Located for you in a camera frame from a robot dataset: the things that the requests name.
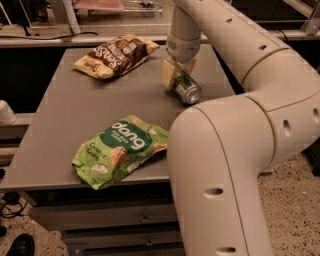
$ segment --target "table top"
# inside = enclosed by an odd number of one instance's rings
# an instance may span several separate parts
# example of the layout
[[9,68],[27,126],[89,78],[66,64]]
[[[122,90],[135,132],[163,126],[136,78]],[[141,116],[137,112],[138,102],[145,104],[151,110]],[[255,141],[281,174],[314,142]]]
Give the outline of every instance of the table top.
[[[67,49],[15,154],[0,189],[75,188],[81,184],[71,160],[79,145],[128,114],[169,130],[185,110],[161,84],[164,46],[126,75],[96,80],[72,66],[91,48]],[[197,56],[193,78],[202,87],[201,101],[234,92],[208,44]],[[139,167],[120,184],[168,181],[165,157]]]

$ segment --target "brown snack bag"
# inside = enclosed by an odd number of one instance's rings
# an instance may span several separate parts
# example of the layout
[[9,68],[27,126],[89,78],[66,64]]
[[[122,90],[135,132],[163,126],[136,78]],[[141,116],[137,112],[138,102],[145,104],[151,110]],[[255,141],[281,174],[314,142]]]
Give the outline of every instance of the brown snack bag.
[[127,34],[94,48],[73,66],[94,78],[107,79],[126,74],[157,48],[159,45],[149,39]]

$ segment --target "snack bag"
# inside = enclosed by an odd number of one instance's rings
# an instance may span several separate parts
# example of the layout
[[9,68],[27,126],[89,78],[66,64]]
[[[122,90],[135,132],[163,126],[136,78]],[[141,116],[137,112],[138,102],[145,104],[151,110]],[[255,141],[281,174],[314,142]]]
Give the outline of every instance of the snack bag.
[[157,48],[159,45],[149,39],[127,34],[94,48],[73,66],[97,79],[107,79],[126,74]]
[[155,153],[166,150],[168,131],[129,115],[82,143],[72,163],[84,183],[99,190],[119,182]]

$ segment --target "cable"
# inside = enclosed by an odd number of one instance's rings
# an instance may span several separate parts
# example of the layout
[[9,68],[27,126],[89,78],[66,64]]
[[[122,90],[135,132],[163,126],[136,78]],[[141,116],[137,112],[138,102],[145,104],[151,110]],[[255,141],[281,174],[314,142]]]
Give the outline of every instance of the cable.
[[[2,196],[2,201],[5,201],[3,198],[4,196],[7,194],[7,192],[2,192],[0,191],[1,194],[3,194]],[[26,208],[26,206],[28,205],[28,203],[26,202],[24,205],[22,205],[20,202],[8,202],[6,201],[5,203],[1,203],[0,202],[0,217],[5,218],[5,219],[11,219],[14,217],[24,217],[27,215],[22,214],[22,212],[24,211],[24,209]],[[12,207],[19,207],[18,210],[13,211],[9,206]]]
[[280,32],[284,36],[285,42],[289,42],[287,35],[282,30],[278,29],[276,31]]
[[91,35],[99,35],[96,32],[81,32],[78,34],[72,35],[65,35],[65,36],[57,36],[57,37],[49,37],[49,38],[38,38],[38,37],[25,37],[25,36],[9,36],[9,35],[0,35],[0,38],[14,38],[14,39],[29,39],[29,40],[56,40],[56,39],[63,39],[68,37],[76,37],[80,35],[91,34]]

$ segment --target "speckled floor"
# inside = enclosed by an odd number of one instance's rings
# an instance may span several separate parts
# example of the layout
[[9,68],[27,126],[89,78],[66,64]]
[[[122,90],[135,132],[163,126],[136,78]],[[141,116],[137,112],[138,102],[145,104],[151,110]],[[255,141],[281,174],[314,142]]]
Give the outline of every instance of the speckled floor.
[[[28,207],[22,212],[22,215],[28,213]],[[6,256],[13,241],[20,234],[29,234],[35,242],[34,256],[69,256],[66,245],[61,241],[60,232],[48,232],[38,225],[28,216],[14,217],[11,219],[1,219],[1,225],[6,227],[7,234],[0,237],[0,256]]]
[[260,177],[260,194],[275,256],[320,255],[320,177],[303,154]]
[[[320,256],[320,177],[312,170],[308,158],[298,154],[259,178],[274,256]],[[34,237],[34,256],[69,255],[59,232],[47,232],[29,217],[2,220],[2,225],[7,235],[0,238],[0,256],[21,233]]]

